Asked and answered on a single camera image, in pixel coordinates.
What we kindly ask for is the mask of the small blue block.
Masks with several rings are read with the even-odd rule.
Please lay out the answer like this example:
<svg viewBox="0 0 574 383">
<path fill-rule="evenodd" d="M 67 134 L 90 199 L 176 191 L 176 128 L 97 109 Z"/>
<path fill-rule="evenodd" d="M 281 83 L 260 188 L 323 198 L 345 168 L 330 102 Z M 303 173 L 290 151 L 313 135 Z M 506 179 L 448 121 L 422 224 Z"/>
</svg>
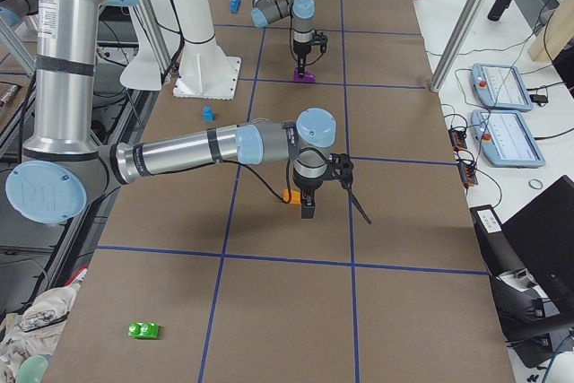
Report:
<svg viewBox="0 0 574 383">
<path fill-rule="evenodd" d="M 215 114 L 210 106 L 204 106 L 202 109 L 202 116 L 204 121 L 213 122 L 215 120 Z"/>
</svg>

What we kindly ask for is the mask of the orange trapezoid block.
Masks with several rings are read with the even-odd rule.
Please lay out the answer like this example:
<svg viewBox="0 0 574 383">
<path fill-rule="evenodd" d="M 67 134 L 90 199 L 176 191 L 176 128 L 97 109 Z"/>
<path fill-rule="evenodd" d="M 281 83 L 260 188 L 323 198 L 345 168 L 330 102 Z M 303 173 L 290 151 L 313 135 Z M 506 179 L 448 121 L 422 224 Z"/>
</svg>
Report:
<svg viewBox="0 0 574 383">
<path fill-rule="evenodd" d="M 283 190 L 283 201 L 289 205 L 299 205 L 301 203 L 300 191 L 285 188 Z"/>
</svg>

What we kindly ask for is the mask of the purple trapezoid block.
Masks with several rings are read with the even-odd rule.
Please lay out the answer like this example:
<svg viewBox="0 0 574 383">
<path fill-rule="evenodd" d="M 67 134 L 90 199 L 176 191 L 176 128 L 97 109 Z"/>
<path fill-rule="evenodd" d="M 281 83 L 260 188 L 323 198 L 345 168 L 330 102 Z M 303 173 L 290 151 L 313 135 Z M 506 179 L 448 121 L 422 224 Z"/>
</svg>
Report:
<svg viewBox="0 0 574 383">
<path fill-rule="evenodd" d="M 295 68 L 293 70 L 293 78 L 292 80 L 295 83 L 315 83 L 316 82 L 316 76 L 309 72 L 309 71 L 304 71 L 302 74 L 300 73 L 298 68 Z"/>
</svg>

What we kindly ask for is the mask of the aluminium frame post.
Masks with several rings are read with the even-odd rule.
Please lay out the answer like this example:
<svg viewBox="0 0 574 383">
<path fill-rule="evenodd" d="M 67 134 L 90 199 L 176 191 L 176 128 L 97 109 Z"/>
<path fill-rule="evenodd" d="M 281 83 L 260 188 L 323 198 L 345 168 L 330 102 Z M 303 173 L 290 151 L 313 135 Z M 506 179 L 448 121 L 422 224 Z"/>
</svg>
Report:
<svg viewBox="0 0 574 383">
<path fill-rule="evenodd" d="M 430 80 L 429 88 L 432 92 L 438 93 L 445 82 L 484 1 L 485 0 L 466 0 Z"/>
</svg>

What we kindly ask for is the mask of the far teach pendant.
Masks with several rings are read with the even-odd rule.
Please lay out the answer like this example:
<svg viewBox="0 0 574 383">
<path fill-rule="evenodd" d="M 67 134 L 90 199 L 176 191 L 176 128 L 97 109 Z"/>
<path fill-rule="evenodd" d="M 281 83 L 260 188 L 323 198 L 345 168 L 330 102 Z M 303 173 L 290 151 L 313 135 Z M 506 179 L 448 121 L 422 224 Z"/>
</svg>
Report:
<svg viewBox="0 0 574 383">
<path fill-rule="evenodd" d="M 533 102 L 516 66 L 474 64 L 471 69 L 474 95 L 489 109 L 528 112 Z"/>
</svg>

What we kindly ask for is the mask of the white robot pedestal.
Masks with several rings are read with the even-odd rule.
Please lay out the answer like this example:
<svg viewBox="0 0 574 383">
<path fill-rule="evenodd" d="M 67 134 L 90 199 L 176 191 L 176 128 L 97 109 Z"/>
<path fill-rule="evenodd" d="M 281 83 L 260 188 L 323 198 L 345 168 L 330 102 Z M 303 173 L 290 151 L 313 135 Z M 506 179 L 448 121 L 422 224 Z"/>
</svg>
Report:
<svg viewBox="0 0 574 383">
<path fill-rule="evenodd" d="M 173 0 L 185 42 L 174 95 L 231 100 L 241 59 L 228 57 L 217 43 L 208 0 Z"/>
</svg>

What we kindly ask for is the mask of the crumpled patterned cloth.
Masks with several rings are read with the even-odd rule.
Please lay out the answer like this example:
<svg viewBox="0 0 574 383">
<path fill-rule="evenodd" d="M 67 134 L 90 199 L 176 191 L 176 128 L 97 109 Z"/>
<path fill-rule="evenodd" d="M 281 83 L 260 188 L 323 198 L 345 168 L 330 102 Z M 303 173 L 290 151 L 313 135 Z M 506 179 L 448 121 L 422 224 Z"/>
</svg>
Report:
<svg viewBox="0 0 574 383">
<path fill-rule="evenodd" d="M 1 341 L 2 382 L 15 382 L 31 356 L 54 353 L 79 289 L 80 285 L 73 283 L 45 291 L 7 324 Z"/>
</svg>

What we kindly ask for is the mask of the black laptop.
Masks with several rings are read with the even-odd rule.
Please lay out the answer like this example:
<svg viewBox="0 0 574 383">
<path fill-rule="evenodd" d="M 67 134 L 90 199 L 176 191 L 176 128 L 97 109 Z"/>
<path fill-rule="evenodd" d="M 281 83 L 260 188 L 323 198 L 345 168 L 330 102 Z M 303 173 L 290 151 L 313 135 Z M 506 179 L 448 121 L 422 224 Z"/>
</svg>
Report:
<svg viewBox="0 0 574 383">
<path fill-rule="evenodd" d="M 573 346 L 573 182 L 562 176 L 502 222 L 470 210 L 508 345 L 528 368 Z"/>
</svg>

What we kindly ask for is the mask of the near teach pendant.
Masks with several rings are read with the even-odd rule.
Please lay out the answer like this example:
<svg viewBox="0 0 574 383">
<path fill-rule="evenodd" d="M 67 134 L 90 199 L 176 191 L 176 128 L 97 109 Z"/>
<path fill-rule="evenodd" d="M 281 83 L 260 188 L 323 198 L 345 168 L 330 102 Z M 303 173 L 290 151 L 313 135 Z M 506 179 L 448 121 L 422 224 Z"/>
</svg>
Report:
<svg viewBox="0 0 574 383">
<path fill-rule="evenodd" d="M 497 168 L 541 168 L 545 159 L 517 110 L 476 109 L 471 114 L 479 152 Z"/>
</svg>

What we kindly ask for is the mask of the green brick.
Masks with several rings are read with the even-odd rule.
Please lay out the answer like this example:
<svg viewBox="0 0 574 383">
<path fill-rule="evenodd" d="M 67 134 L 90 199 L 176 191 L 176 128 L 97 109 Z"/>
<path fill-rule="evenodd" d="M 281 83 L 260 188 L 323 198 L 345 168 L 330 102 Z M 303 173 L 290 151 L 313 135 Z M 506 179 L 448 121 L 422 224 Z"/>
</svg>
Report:
<svg viewBox="0 0 574 383">
<path fill-rule="evenodd" d="M 134 339 L 157 340 L 160 336 L 161 326 L 155 322 L 134 321 L 127 327 L 127 334 Z"/>
</svg>

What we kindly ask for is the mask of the teach pendant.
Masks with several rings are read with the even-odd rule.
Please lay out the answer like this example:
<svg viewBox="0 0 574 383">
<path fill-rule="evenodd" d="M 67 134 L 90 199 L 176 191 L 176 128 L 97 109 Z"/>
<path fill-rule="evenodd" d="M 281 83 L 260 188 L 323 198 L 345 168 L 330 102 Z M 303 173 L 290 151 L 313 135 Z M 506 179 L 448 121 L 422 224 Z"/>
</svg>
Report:
<svg viewBox="0 0 574 383">
<path fill-rule="evenodd" d="M 497 168 L 541 168 L 545 159 L 517 110 L 476 109 L 471 114 L 479 152 Z"/>
<path fill-rule="evenodd" d="M 533 102 L 516 66 L 474 64 L 471 69 L 474 95 L 489 109 L 528 112 Z"/>
</svg>

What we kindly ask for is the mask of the long blue brick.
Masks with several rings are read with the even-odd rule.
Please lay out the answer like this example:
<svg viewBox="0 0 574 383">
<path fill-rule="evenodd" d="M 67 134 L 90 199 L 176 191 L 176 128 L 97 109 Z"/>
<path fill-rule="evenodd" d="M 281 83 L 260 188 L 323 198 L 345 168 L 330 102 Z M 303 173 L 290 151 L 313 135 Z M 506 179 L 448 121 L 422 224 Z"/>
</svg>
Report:
<svg viewBox="0 0 574 383">
<path fill-rule="evenodd" d="M 230 12 L 237 13 L 239 11 L 241 0 L 230 0 Z"/>
</svg>

